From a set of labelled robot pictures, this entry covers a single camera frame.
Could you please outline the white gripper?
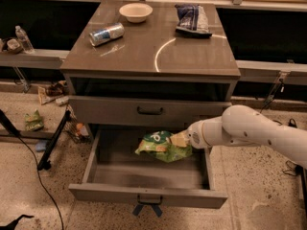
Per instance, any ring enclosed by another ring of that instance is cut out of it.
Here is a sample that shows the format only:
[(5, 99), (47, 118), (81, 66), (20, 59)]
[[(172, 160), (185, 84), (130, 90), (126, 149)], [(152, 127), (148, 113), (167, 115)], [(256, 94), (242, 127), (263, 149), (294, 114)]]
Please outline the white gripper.
[(190, 125), (186, 130), (173, 134), (170, 140), (173, 145), (187, 147), (190, 143), (195, 149), (204, 149), (208, 146), (203, 136), (204, 121), (197, 121)]

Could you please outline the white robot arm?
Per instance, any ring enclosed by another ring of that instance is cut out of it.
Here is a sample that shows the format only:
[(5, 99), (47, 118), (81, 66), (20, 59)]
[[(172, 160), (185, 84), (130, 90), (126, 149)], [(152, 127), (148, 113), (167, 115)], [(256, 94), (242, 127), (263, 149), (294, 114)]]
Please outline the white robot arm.
[(280, 125), (245, 105), (233, 105), (216, 118), (200, 120), (170, 137), (173, 145), (268, 146), (307, 169), (307, 131)]

